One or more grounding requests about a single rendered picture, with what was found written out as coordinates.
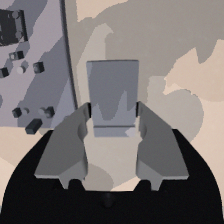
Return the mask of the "grey metal fixture plate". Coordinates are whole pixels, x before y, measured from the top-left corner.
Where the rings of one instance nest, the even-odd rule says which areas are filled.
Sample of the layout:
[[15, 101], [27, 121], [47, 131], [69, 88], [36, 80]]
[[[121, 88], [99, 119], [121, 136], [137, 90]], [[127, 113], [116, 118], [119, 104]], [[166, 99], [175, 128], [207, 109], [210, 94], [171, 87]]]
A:
[[[65, 0], [0, 0], [0, 9], [24, 11], [28, 41], [0, 47], [0, 69], [9, 76], [0, 78], [0, 127], [27, 127], [41, 119], [40, 128], [54, 128], [78, 109], [74, 86]], [[9, 53], [23, 51], [24, 58], [10, 61]], [[44, 70], [35, 74], [33, 63], [43, 62]], [[19, 74], [17, 68], [26, 72]], [[38, 110], [54, 108], [46, 118]], [[29, 109], [14, 118], [13, 109]]]

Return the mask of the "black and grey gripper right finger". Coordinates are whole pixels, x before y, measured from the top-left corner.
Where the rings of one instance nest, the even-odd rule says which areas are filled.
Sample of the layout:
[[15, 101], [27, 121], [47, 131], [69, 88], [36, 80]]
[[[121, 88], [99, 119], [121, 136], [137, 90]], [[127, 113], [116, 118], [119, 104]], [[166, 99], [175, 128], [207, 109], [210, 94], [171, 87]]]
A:
[[149, 180], [151, 190], [188, 201], [209, 224], [224, 224], [219, 187], [203, 157], [178, 129], [173, 129], [141, 101], [136, 102], [136, 118], [142, 138], [138, 144], [136, 176]]

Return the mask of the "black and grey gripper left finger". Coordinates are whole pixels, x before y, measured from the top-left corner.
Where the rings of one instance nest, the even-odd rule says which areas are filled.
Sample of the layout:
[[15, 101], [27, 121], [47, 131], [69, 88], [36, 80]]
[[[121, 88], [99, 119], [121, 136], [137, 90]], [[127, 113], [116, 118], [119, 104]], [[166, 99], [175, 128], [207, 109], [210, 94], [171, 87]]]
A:
[[68, 189], [71, 179], [85, 181], [88, 160], [84, 138], [88, 134], [86, 123], [91, 118], [91, 111], [91, 103], [84, 103], [53, 130], [48, 130], [22, 158], [6, 186], [0, 224], [8, 224], [34, 197], [52, 190]]

